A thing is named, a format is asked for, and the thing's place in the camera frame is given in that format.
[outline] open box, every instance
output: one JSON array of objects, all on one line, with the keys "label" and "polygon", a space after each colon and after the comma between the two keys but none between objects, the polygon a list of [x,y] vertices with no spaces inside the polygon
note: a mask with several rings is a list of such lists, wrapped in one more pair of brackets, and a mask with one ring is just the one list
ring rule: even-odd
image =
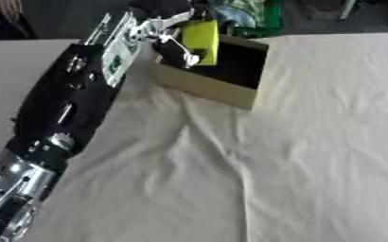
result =
[{"label": "open box", "polygon": [[172,66],[159,56],[154,74],[162,85],[251,110],[268,49],[264,43],[220,35],[216,66],[194,66],[186,70]]}]

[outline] robotic arm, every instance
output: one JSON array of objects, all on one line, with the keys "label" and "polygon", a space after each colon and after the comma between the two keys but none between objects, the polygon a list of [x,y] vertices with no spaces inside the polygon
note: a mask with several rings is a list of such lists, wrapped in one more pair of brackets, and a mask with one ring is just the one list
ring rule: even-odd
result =
[{"label": "robotic arm", "polygon": [[201,60],[165,30],[192,20],[195,9],[139,22],[127,11],[106,14],[85,41],[70,45],[36,83],[0,154],[0,241],[20,239],[43,201],[103,122],[145,41],[182,67]]}]

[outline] yellow cube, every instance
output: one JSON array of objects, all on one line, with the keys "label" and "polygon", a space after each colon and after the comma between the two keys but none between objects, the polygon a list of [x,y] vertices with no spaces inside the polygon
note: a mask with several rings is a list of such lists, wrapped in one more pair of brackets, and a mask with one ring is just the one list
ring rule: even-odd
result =
[{"label": "yellow cube", "polygon": [[219,32],[216,20],[194,22],[183,28],[183,44],[190,51],[204,49],[206,57],[197,65],[216,65],[218,61]]}]

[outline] white tablecloth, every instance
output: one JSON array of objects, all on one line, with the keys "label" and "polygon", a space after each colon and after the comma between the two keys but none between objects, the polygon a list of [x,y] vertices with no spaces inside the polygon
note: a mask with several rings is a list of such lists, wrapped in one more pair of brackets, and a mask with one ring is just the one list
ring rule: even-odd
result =
[{"label": "white tablecloth", "polygon": [[[388,34],[264,42],[251,112],[157,86],[145,51],[26,241],[388,241]],[[68,43],[0,43],[0,149]]]}]

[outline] hand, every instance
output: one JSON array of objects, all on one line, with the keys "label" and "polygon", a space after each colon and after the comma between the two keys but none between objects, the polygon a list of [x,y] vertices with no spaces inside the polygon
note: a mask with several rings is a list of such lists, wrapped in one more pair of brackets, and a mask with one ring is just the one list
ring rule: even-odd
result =
[{"label": "hand", "polygon": [[0,0],[0,13],[11,23],[19,20],[23,11],[21,0]]}]

